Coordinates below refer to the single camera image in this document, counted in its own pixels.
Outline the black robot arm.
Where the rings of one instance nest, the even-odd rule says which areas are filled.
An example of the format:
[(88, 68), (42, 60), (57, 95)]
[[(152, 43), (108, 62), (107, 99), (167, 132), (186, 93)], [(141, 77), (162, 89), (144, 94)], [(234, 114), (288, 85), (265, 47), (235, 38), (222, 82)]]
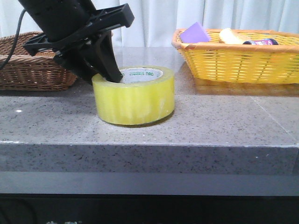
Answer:
[(131, 26), (135, 17), (129, 4), (97, 10), (90, 0), (22, 0), (20, 3), (42, 30), (23, 46), (31, 56), (50, 49), (57, 64), (88, 83), (96, 74), (110, 82), (121, 81), (112, 30)]

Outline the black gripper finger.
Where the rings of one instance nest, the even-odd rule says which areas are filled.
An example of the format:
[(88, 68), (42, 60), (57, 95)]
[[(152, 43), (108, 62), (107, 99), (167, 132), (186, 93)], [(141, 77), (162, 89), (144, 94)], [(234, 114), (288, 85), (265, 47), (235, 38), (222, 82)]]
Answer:
[(54, 61), (88, 84), (92, 84), (92, 77), (100, 73), (97, 67), (99, 57), (95, 43), (68, 44), (56, 52)]
[(95, 49), (98, 60), (96, 63), (97, 70), (107, 81), (119, 83), (122, 79), (122, 74), (114, 56), (111, 31), (99, 35)]

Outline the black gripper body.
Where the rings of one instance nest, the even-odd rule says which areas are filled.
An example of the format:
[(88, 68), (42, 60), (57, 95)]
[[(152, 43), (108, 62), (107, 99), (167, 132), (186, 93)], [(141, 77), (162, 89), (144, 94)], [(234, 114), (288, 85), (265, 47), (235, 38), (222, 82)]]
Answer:
[(96, 42), (99, 35), (120, 27), (130, 27), (135, 17), (129, 4), (96, 9), (92, 3), (23, 3), (23, 8), (42, 30), (24, 44), (36, 55), (44, 49), (60, 50), (68, 44)]

